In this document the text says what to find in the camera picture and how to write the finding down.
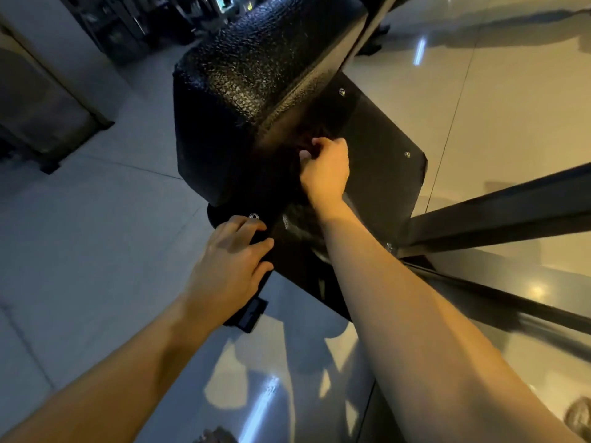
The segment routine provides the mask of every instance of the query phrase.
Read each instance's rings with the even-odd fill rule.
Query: metal bar
[[[565,311],[555,306],[543,304],[529,298],[519,297],[488,286],[461,280],[453,276],[443,275],[435,270],[422,268],[404,261],[403,263],[423,279],[438,279],[460,289],[489,298],[499,304],[513,308],[519,313],[525,313],[532,317],[591,335],[591,318],[584,315]]]
[[[412,217],[398,257],[591,230],[591,163]]]

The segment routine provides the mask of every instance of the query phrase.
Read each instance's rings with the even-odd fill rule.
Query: black leather padding
[[[174,71],[179,173],[214,206],[253,153],[272,152],[339,69],[366,17],[359,0],[267,0]]]

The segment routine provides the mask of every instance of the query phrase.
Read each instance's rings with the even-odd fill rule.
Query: black metal frame
[[[407,220],[409,257],[591,230],[591,163]]]

